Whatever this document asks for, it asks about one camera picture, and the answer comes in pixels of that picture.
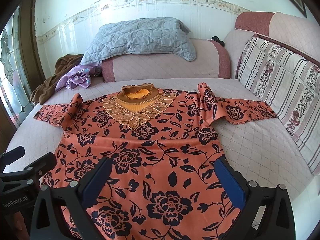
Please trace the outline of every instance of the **gray quilted blanket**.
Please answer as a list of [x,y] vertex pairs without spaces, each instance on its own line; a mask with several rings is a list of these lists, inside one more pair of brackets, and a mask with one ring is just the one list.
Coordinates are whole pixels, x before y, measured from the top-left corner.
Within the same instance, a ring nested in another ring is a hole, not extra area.
[[196,59],[196,49],[186,35],[189,32],[181,21],[171,17],[105,24],[84,53],[81,65],[125,53],[173,53],[192,61]]

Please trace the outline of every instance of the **brown cloth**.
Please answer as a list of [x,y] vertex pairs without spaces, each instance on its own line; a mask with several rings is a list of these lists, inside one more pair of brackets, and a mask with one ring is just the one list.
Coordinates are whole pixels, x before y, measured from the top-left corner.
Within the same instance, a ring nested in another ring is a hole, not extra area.
[[54,75],[47,78],[31,94],[30,100],[43,105],[54,93],[60,78],[71,70],[74,66],[80,64],[83,54],[67,54],[57,60]]

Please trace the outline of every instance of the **striped floral cushion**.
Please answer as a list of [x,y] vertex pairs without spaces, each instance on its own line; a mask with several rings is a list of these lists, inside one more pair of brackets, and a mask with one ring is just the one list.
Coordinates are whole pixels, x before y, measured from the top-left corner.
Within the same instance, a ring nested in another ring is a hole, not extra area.
[[276,112],[314,174],[320,174],[319,73],[302,56],[256,37],[238,72],[240,83]]

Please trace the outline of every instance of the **dress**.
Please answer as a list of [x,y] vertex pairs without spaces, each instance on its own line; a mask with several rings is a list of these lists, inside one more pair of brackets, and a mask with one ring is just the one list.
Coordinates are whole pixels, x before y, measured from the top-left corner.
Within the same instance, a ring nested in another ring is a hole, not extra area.
[[[223,149],[210,124],[276,114],[264,102],[217,98],[205,83],[198,90],[143,84],[86,102],[76,94],[69,104],[43,106],[35,119],[64,130],[58,164],[43,183],[65,187],[108,156],[112,173],[97,204],[87,209],[106,239],[220,239],[240,210],[215,176]],[[68,210],[64,215],[79,237]]]

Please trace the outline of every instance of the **silver screw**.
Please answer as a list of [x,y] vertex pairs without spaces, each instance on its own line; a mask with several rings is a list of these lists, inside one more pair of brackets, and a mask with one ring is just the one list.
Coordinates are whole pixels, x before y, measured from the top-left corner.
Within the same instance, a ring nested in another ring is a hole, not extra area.
[[75,186],[78,185],[78,181],[73,180],[73,181],[71,181],[71,182],[69,183],[69,185],[70,185],[70,187],[75,187]]
[[282,184],[282,183],[279,184],[279,188],[282,189],[282,190],[285,190],[286,189],[285,184]]
[[41,190],[42,190],[42,191],[45,191],[45,190],[47,190],[47,189],[48,189],[48,185],[47,185],[47,184],[42,185],[42,187],[41,187]]
[[251,186],[251,187],[257,187],[257,183],[254,181],[254,180],[250,180],[249,181],[249,185]]

